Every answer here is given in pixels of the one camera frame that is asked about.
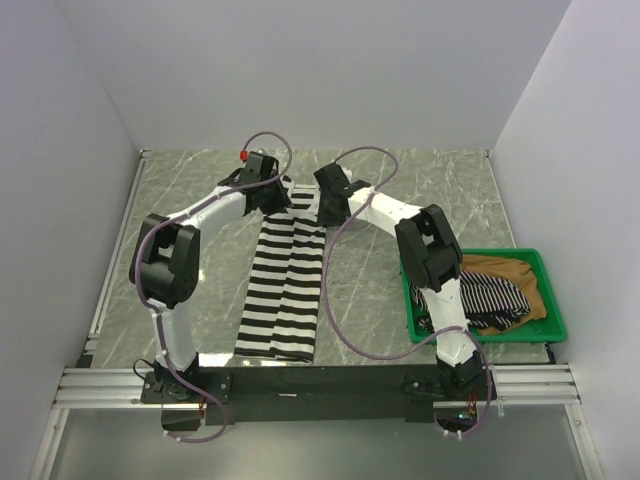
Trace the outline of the wide striped black white tank top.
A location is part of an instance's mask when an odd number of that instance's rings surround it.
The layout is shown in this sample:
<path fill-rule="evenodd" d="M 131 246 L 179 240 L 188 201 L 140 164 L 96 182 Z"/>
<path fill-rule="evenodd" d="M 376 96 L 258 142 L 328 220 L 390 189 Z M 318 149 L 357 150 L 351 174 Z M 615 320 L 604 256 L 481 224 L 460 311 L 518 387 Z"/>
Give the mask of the wide striped black white tank top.
<path fill-rule="evenodd" d="M 291 200 L 263 218 L 234 355 L 310 363 L 314 359 L 326 228 L 319 188 L 289 177 Z"/>

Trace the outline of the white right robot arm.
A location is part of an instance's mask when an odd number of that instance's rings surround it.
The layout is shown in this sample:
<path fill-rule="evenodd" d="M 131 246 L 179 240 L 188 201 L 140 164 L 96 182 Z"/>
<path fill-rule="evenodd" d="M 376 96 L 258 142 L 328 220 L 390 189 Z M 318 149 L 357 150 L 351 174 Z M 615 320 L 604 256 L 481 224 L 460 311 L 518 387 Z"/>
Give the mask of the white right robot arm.
<path fill-rule="evenodd" d="M 427 304 L 440 390 L 452 399 L 464 397 L 481 376 L 483 360 L 462 304 L 462 251 L 443 210 L 396 200 L 362 180 L 352 182 L 336 163 L 317 170 L 314 177 L 321 225 L 344 231 L 359 218 L 395 238 L 402 271 Z"/>

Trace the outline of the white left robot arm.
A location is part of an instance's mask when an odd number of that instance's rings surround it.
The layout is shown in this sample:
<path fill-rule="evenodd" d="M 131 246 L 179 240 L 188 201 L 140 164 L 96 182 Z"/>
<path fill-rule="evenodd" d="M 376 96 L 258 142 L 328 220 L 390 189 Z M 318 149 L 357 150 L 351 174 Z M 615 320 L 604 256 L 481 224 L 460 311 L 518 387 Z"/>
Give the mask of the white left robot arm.
<path fill-rule="evenodd" d="M 244 150 L 241 162 L 192 205 L 167 216 L 148 215 L 132 258 L 130 281 L 154 324 L 155 375 L 179 402 L 193 399 L 203 388 L 189 320 L 202 248 L 226 225 L 255 210 L 272 214 L 290 205 L 276 158 Z"/>

